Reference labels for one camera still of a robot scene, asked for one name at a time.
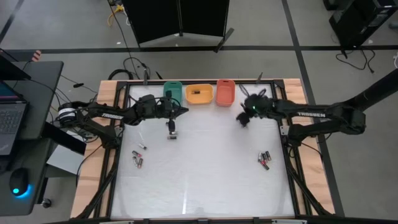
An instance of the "laptop keyboard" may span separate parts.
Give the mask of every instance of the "laptop keyboard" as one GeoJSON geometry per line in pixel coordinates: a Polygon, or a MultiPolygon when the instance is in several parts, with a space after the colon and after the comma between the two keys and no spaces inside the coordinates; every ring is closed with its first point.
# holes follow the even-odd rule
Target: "laptop keyboard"
{"type": "Polygon", "coordinates": [[[0,110],[0,134],[17,133],[22,114],[18,110],[0,110]]]}

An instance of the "orange bin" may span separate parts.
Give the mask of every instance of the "orange bin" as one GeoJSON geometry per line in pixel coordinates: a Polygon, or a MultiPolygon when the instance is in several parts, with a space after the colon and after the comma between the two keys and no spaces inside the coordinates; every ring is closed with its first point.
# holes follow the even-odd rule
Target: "orange bin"
{"type": "Polygon", "coordinates": [[[218,80],[216,103],[218,106],[231,106],[235,101],[235,82],[233,80],[218,80]]]}
{"type": "Polygon", "coordinates": [[[213,100],[213,87],[210,84],[187,85],[185,97],[189,104],[207,104],[213,100]]]}

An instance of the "computer mouse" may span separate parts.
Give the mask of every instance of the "computer mouse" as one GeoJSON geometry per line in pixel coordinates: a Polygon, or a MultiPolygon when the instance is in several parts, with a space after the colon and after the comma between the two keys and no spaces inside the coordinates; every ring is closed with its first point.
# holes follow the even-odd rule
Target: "computer mouse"
{"type": "Polygon", "coordinates": [[[28,186],[28,175],[26,168],[19,168],[12,172],[10,176],[10,190],[15,196],[20,196],[26,192],[28,186]]]}

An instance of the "laptop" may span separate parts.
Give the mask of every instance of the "laptop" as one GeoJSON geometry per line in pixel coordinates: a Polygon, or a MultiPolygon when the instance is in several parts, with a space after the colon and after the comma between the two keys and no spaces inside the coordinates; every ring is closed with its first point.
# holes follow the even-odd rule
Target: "laptop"
{"type": "Polygon", "coordinates": [[[0,81],[0,156],[11,154],[27,109],[28,102],[0,81]]]}

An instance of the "concrete floor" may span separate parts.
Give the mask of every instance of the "concrete floor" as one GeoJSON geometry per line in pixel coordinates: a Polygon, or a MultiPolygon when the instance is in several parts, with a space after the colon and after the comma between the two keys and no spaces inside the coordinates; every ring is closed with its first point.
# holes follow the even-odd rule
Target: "concrete floor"
{"type": "MultiPolygon", "coordinates": [[[[335,35],[328,24],[331,12],[322,0],[287,0],[298,41],[301,46],[333,46],[335,35]]],[[[0,1],[0,29],[4,27],[16,3],[0,1]]],[[[108,27],[110,14],[105,0],[25,0],[0,47],[4,49],[88,49],[123,48],[116,24],[108,27]]],[[[137,47],[125,16],[118,19],[129,47],[137,47]]],[[[389,21],[398,20],[394,14],[389,21]]],[[[397,45],[398,33],[385,23],[372,37],[373,44],[397,45]]],[[[231,0],[228,27],[235,28],[226,45],[293,46],[282,1],[231,0]]],[[[189,37],[146,43],[151,47],[183,45],[215,45],[218,39],[189,37]]],[[[364,90],[394,69],[392,56],[396,50],[377,50],[371,62],[375,73],[357,70],[335,59],[339,52],[303,51],[315,101],[334,103],[346,100],[364,90]]],[[[301,78],[299,63],[293,50],[229,50],[213,52],[148,52],[134,53],[164,78],[301,78]]],[[[122,68],[127,53],[43,54],[41,60],[65,62],[63,75],[98,89],[101,80],[122,68]]],[[[362,66],[359,52],[349,62],[362,66]]],[[[61,79],[59,89],[71,100],[86,101],[92,94],[83,88],[74,89],[61,79]]],[[[366,111],[367,131],[360,136],[334,134],[327,141],[330,157],[347,217],[398,220],[398,171],[394,125],[398,94],[366,111]]],[[[1,217],[1,223],[45,223],[66,220],[74,198],[74,179],[53,180],[47,194],[58,206],[47,210],[36,207],[26,217],[1,217]]]]}

